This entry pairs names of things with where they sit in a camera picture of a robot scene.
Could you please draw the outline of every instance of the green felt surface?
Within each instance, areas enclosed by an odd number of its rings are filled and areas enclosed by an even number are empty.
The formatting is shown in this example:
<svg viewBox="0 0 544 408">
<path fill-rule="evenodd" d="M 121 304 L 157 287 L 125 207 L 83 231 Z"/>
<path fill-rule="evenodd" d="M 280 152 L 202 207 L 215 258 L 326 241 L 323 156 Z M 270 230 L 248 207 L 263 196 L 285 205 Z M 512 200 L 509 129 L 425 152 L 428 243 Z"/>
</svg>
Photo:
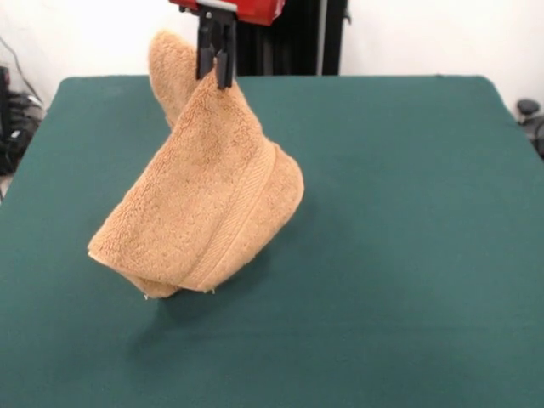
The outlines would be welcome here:
<svg viewBox="0 0 544 408">
<path fill-rule="evenodd" d="M 0 406 L 542 408 L 544 173 L 493 86 L 240 83 L 303 203 L 217 294 L 148 302 L 86 245 L 163 114 L 62 83 L 0 207 Z"/>
</svg>

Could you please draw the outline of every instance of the towel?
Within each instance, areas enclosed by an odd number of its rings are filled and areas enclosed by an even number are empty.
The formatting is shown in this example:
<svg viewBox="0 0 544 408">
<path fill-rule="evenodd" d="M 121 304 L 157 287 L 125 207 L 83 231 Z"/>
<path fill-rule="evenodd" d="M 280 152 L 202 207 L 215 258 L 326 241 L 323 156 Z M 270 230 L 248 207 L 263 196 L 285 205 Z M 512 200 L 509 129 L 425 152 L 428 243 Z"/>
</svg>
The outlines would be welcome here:
<svg viewBox="0 0 544 408">
<path fill-rule="evenodd" d="M 303 175 L 268 140 L 237 83 L 195 79 L 196 51 L 161 31 L 150 82 L 172 133 L 88 245 L 146 297 L 214 291 L 296 212 Z"/>
</svg>

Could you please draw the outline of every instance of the orange towel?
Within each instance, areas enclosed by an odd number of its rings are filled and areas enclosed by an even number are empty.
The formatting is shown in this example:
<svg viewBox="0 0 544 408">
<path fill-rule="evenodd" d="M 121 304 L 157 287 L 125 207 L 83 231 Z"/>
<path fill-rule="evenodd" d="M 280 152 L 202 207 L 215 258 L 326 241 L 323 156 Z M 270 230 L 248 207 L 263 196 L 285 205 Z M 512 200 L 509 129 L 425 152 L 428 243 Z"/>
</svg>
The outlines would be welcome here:
<svg viewBox="0 0 544 408">
<path fill-rule="evenodd" d="M 146 296 L 208 292 L 250 262 L 303 196 L 298 164 L 263 134 L 234 83 L 195 80 L 196 51 L 172 33 L 150 46 L 150 81 L 172 127 L 88 245 Z"/>
</svg>

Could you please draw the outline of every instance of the black metal bracket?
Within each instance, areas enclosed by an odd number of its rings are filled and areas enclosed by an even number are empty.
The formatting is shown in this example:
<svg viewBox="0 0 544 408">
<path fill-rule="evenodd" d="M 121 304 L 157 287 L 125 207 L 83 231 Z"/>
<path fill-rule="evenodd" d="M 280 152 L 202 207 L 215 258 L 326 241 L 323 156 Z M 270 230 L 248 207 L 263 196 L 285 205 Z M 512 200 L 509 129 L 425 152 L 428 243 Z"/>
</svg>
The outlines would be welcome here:
<svg viewBox="0 0 544 408">
<path fill-rule="evenodd" d="M 202 5 L 191 12 L 199 17 L 196 79 L 201 80 L 209 74 L 216 60 L 218 88 L 232 87 L 236 58 L 236 13 Z"/>
</svg>

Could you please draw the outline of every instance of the red robot arm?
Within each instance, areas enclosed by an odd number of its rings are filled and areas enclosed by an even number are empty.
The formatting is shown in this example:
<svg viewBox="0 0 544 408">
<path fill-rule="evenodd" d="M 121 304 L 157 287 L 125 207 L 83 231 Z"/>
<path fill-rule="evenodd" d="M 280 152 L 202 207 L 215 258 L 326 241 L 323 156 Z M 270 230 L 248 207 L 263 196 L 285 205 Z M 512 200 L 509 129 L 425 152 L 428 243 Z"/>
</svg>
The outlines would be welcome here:
<svg viewBox="0 0 544 408">
<path fill-rule="evenodd" d="M 169 0 L 181 11 L 200 18 L 197 44 L 196 78 L 202 79 L 217 60 L 216 74 L 220 89 L 232 86 L 236 51 L 236 22 L 270 26 L 281 14 L 286 0 Z M 212 45 L 213 26 L 221 27 L 219 50 Z"/>
</svg>

